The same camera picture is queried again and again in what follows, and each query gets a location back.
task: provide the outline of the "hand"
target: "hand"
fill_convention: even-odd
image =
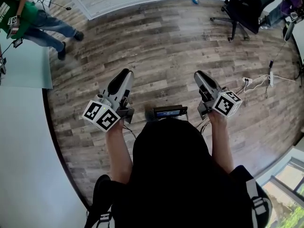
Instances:
[[[20,19],[17,19],[17,22],[13,24],[12,29],[17,29],[17,30],[12,30],[12,35],[16,35],[20,26]]]
[[[120,119],[107,133],[122,133],[124,127],[124,119]]]
[[[223,125],[227,126],[227,120],[226,117],[218,113],[217,111],[213,110],[210,113],[208,113],[209,120],[212,125]]]

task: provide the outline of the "person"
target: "person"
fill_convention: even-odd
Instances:
[[[303,0],[283,0],[275,9],[260,20],[261,29],[272,28],[290,14],[301,8]]]
[[[85,228],[110,206],[116,228],[257,227],[244,191],[244,177],[251,175],[244,167],[234,169],[226,118],[212,111],[209,119],[212,156],[194,126],[167,118],[146,124],[134,143],[133,162],[124,122],[116,123],[106,133],[112,180],[103,175],[96,182]],[[266,216],[259,227],[266,226]]]
[[[10,18],[17,16],[17,23],[8,25]],[[39,9],[27,0],[0,0],[0,29],[9,33],[12,29],[12,39],[27,39],[42,47],[53,47],[58,52],[58,59],[66,56],[66,43],[61,42],[43,30],[55,31],[67,38],[74,37],[77,41],[84,38],[81,31],[77,31],[65,22],[52,17],[44,9]]]

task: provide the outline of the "wooden floor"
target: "wooden floor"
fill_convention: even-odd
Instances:
[[[70,0],[53,1],[72,6]],[[62,154],[89,202],[95,181],[108,173],[110,166],[104,133],[81,115],[99,87],[123,68],[135,75],[130,98],[135,115],[129,127],[136,135],[145,125],[146,104],[182,104],[188,106],[194,126],[201,122],[197,111],[200,95],[193,78],[197,70],[209,73],[234,91],[243,86],[242,77],[255,79],[267,74],[271,59],[275,59],[275,75],[292,79],[297,74],[298,55],[292,40],[276,57],[284,44],[279,27],[258,35],[250,33],[250,41],[243,41],[237,31],[235,40],[229,43],[231,24],[209,20],[226,16],[220,11],[221,5],[215,0],[200,0],[198,6],[190,0],[167,0],[92,21],[87,21],[75,5],[68,12],[51,7],[54,16],[85,33],[83,42],[65,39],[68,55],[64,62],[50,50],[54,89],[48,92],[48,99]],[[304,119],[304,92],[299,82],[276,79],[275,87],[268,88],[267,99],[265,89],[266,83],[241,94],[244,102],[228,120],[235,165],[245,165],[253,175],[293,145]],[[132,152],[134,138],[127,131],[124,136]],[[204,137],[211,147],[210,127]],[[162,152],[157,146],[155,151]]]

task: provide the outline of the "window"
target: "window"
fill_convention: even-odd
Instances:
[[[291,158],[263,186],[273,210],[267,228],[304,228],[304,163]]]
[[[304,177],[304,172],[288,163],[276,176],[281,182],[294,190]]]
[[[263,186],[273,205],[267,228],[304,228],[304,209],[271,181]]]

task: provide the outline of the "green t-shirt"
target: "green t-shirt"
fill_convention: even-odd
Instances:
[[[9,18],[16,16],[20,0],[0,0],[0,29],[3,29],[6,33],[9,30]],[[35,22],[38,9],[32,2],[26,2],[20,16],[20,26],[16,35],[12,36],[12,39],[19,39],[29,28],[31,24]]]

